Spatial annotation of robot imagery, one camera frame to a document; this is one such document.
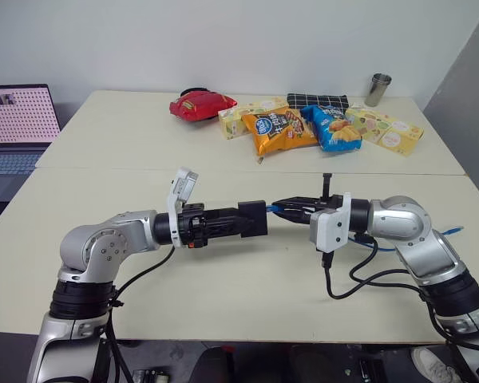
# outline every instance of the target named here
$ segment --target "floor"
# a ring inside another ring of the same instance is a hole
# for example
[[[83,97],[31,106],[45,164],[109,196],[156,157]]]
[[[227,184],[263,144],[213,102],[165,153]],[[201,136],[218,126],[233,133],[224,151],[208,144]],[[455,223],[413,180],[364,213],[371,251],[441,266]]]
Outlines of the floor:
[[[26,381],[36,338],[0,333],[0,382]],[[197,359],[207,348],[224,345],[233,350],[236,383],[293,382],[287,367],[287,353],[294,343],[134,341],[121,342],[121,350],[132,371],[162,367],[170,374],[171,383],[185,383]],[[381,359],[388,382],[427,382],[414,368],[409,348],[405,345],[386,345],[383,349],[376,345],[350,344],[320,344],[316,347],[331,359],[344,382],[363,381],[358,366],[360,357]],[[443,345],[434,346],[433,351],[450,364],[449,351]],[[113,381],[113,367],[109,381]]]

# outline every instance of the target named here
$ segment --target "snack bag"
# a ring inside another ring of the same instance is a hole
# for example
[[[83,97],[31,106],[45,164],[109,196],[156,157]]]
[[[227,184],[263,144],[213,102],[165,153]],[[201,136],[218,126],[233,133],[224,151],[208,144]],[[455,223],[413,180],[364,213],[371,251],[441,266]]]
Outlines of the snack bag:
[[[340,109],[333,106],[311,105],[303,108],[301,112],[306,120],[312,122],[323,151],[360,149],[362,137]]]
[[[296,109],[278,108],[260,114],[247,114],[241,119],[254,136],[258,156],[318,142],[311,127]]]

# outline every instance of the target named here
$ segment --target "snack box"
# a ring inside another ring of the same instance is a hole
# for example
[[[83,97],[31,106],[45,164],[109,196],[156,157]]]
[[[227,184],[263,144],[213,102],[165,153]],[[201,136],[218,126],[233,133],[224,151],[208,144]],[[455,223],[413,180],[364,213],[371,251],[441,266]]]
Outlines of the snack box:
[[[248,134],[247,126],[241,120],[241,116],[246,114],[264,113],[272,109],[282,108],[287,105],[287,101],[282,97],[272,97],[259,102],[251,102],[250,104],[237,105],[232,108],[220,110],[218,112],[218,120],[222,128],[225,138],[239,137]]]
[[[348,108],[345,114],[364,140],[404,156],[410,155],[424,134],[416,125],[372,109]]]

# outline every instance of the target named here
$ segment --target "metal cup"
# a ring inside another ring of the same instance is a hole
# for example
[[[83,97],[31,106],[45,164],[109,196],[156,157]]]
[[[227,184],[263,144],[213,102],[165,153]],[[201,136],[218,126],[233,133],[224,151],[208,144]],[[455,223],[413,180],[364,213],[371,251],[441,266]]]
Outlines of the metal cup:
[[[370,83],[369,96],[364,103],[367,106],[376,106],[385,92],[387,86],[392,81],[388,74],[376,73]]]

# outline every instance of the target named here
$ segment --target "white table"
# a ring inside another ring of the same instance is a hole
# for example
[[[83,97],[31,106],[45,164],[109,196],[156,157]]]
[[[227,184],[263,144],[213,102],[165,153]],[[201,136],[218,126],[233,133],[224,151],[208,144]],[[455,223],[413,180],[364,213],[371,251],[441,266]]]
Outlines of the white table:
[[[165,211],[169,171],[39,168],[0,217],[0,331],[37,334],[61,265],[58,246],[73,227],[99,223],[121,211]],[[237,201],[268,203],[319,195],[322,177],[276,172],[202,172],[192,202],[206,208]],[[438,230],[465,230],[449,241],[479,282],[479,192],[465,176],[335,175],[332,192],[356,198],[405,194],[429,212]],[[179,249],[163,268],[136,282],[114,314],[117,336],[141,339],[298,342],[441,342],[415,293],[365,287],[334,301],[324,291],[320,255],[308,227],[268,217],[269,235],[210,240]],[[126,279],[164,257],[133,255],[117,277]],[[367,256],[356,244],[337,251],[331,273],[337,292],[352,286],[347,270]],[[366,268],[401,267],[381,253]],[[405,275],[388,281],[411,282]]]
[[[240,104],[267,96],[232,95]],[[171,115],[175,93],[97,91],[38,161],[41,168],[122,168],[197,171],[464,174],[440,136],[408,97],[383,98],[376,108],[425,129],[414,153],[400,156],[371,142],[356,152],[319,147],[266,156],[257,163],[251,136],[225,140],[217,119],[187,123]],[[350,97],[350,102],[362,99]]]

